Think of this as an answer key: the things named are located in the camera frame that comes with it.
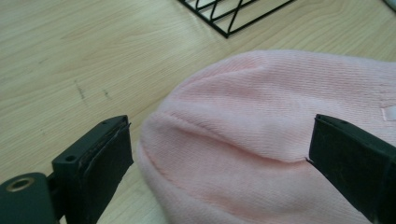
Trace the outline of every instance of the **ribbed fabric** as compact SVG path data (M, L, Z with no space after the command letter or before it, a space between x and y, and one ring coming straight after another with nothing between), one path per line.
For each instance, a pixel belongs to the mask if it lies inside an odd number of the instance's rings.
M180 84L144 123L138 164L171 223L369 223L305 161L316 114L396 146L396 63L252 51Z

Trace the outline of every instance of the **pink cloth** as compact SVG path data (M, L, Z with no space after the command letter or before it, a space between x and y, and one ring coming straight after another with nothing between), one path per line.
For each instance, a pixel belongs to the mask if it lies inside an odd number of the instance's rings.
M138 164L171 223L369 221L305 161L314 117L396 146L396 63L252 51L180 84L144 123Z

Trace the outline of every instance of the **pink beanie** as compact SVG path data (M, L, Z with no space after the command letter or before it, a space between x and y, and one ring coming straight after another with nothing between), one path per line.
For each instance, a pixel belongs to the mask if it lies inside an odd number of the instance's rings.
M294 50L215 63L145 121L138 164L171 223L369 223L305 161L316 114L396 146L396 63Z

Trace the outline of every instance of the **black wire basket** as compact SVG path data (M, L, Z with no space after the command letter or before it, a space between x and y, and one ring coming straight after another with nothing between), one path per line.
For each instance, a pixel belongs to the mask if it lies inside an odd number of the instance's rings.
M225 38L295 0L178 0Z

